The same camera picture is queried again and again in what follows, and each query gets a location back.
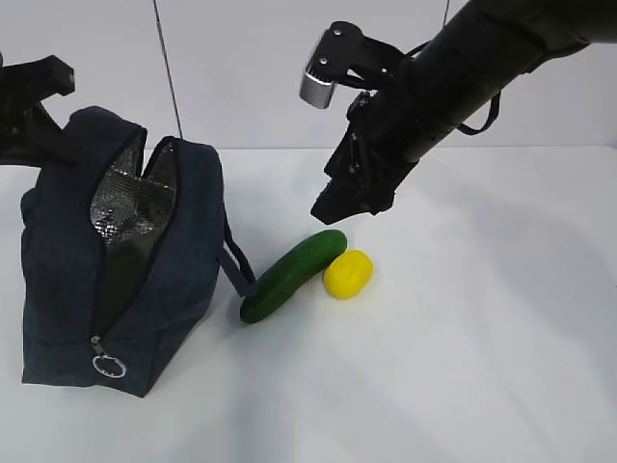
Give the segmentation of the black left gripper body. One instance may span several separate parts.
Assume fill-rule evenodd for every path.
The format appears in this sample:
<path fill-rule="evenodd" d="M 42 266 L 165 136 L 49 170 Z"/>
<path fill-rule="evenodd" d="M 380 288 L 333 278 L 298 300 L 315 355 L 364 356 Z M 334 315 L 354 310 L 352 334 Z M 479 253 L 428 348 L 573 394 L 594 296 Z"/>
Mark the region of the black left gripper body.
<path fill-rule="evenodd" d="M 1 100 L 2 165 L 35 167 L 31 165 L 31 151 L 28 144 L 28 122 L 35 104 L 14 104 L 11 101 Z"/>

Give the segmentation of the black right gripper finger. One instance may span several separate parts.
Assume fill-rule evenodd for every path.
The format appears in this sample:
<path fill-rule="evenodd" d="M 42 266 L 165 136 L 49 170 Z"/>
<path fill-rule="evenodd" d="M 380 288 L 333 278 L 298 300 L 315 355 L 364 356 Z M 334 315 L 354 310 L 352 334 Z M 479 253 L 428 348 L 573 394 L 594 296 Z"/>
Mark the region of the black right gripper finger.
<path fill-rule="evenodd" d="M 418 162 L 385 164 L 370 171 L 370 182 L 362 190 L 361 212 L 377 215 L 392 208 L 396 189 Z"/>
<path fill-rule="evenodd" d="M 343 139 L 324 172 L 331 178 L 318 195 L 310 214 L 325 225 L 367 213 L 370 206 L 371 174 L 365 145 L 357 139 Z"/>

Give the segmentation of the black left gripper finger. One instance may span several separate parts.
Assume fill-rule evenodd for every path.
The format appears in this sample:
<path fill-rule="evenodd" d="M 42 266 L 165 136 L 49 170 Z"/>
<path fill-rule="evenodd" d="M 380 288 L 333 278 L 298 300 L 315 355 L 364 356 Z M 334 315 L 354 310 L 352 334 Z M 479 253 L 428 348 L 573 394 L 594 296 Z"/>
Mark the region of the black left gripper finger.
<path fill-rule="evenodd" d="M 64 133 L 42 104 L 33 106 L 28 122 L 31 165 L 74 166 L 81 157 L 80 145 Z"/>
<path fill-rule="evenodd" d="M 55 55 L 1 69 L 1 100 L 35 104 L 75 91 L 74 69 Z"/>

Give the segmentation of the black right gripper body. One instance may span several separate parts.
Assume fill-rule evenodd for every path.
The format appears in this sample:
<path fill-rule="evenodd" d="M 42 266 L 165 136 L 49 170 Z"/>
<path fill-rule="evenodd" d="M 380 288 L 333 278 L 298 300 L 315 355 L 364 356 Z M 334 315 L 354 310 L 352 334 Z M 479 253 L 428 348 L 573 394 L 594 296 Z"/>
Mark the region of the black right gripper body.
<path fill-rule="evenodd" d="M 406 89 L 364 90 L 347 109 L 344 147 L 354 169 L 413 169 L 424 155 L 424 121 Z"/>

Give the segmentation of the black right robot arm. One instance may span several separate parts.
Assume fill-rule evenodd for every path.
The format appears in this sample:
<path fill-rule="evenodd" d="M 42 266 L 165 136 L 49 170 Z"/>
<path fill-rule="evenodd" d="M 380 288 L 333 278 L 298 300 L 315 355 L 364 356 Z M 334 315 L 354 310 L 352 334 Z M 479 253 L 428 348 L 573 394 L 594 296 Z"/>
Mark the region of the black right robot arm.
<path fill-rule="evenodd" d="M 616 40 L 612 1 L 469 1 L 431 40 L 409 52 L 336 21 L 304 70 L 300 96 L 328 107 L 337 86 L 358 91 L 348 128 L 311 214 L 324 224 L 391 208 L 420 158 L 482 106 L 488 121 L 502 90 L 543 63 Z"/>

